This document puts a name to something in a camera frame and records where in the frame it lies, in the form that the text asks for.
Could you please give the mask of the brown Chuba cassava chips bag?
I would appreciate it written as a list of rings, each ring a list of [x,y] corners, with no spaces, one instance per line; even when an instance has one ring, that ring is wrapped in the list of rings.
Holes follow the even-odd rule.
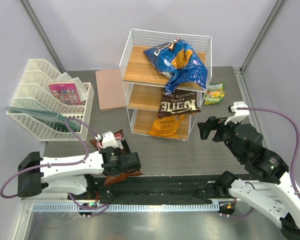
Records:
[[[120,171],[119,171],[119,155],[123,154],[120,149],[120,146],[121,146],[121,140],[125,139],[123,130],[121,129],[121,130],[115,132],[114,137],[115,137],[119,147],[114,148],[114,150],[113,150],[114,157],[111,156],[111,159],[109,159],[110,157],[108,155],[103,154],[104,149],[101,149],[101,144],[95,138],[91,139],[89,141],[96,148],[96,150],[102,152],[103,157],[104,156],[106,157],[106,160],[104,161],[104,164],[106,166],[103,167],[104,168],[103,174],[105,175],[105,180],[104,180],[104,184],[103,184],[104,187],[108,187],[108,186],[114,185],[116,183],[123,182],[128,177],[138,177],[138,176],[143,175],[141,170],[136,170],[134,172],[128,172],[128,173],[120,173]]]

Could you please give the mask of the brown Kettle sea salt bag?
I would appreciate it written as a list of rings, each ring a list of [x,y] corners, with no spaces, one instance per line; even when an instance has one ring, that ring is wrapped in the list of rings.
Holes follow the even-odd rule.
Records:
[[[181,116],[200,113],[195,91],[176,89],[171,94],[162,91],[157,117]]]

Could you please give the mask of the green yellow snack bag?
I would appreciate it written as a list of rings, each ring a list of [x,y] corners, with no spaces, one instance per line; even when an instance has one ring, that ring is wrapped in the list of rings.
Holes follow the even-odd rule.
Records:
[[[204,97],[204,105],[219,104],[225,97],[225,85],[223,82],[212,83],[207,89]]]

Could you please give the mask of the orange honey dijon chips bag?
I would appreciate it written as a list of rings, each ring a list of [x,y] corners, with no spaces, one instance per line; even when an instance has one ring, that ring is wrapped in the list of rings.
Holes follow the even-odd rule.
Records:
[[[171,115],[168,117],[157,118],[153,121],[148,135],[162,138],[178,139],[177,130],[186,115]]]

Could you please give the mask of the white wire shelf rack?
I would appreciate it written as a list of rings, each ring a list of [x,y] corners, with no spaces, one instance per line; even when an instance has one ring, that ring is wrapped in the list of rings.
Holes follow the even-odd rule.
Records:
[[[175,39],[187,41],[207,67],[207,81],[212,78],[212,38],[207,35],[181,34],[131,29],[119,63],[130,131],[147,136],[161,103],[168,78],[160,74],[144,51]]]

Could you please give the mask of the blue Doritos chips bag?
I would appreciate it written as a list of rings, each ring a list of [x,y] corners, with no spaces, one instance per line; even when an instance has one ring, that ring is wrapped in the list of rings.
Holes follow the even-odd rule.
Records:
[[[207,88],[208,70],[194,48],[184,39],[176,38],[143,51],[152,66],[169,81],[165,94],[173,93],[180,84],[195,83]]]

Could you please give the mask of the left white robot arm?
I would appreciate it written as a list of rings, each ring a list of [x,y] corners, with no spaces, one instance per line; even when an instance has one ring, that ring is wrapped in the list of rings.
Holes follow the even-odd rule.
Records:
[[[18,165],[17,196],[30,198],[41,193],[71,193],[90,200],[97,192],[94,175],[104,175],[104,186],[142,175],[136,152],[123,153],[107,147],[87,156],[41,157],[31,152]]]

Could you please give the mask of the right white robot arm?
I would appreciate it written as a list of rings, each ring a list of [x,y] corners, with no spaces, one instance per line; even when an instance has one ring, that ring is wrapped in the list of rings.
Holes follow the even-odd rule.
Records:
[[[300,240],[300,191],[284,160],[263,146],[262,134],[226,117],[211,116],[197,126],[202,140],[214,131],[212,140],[224,143],[247,174],[131,178],[124,182],[120,200],[133,205],[198,205],[235,198],[271,220],[286,239]]]

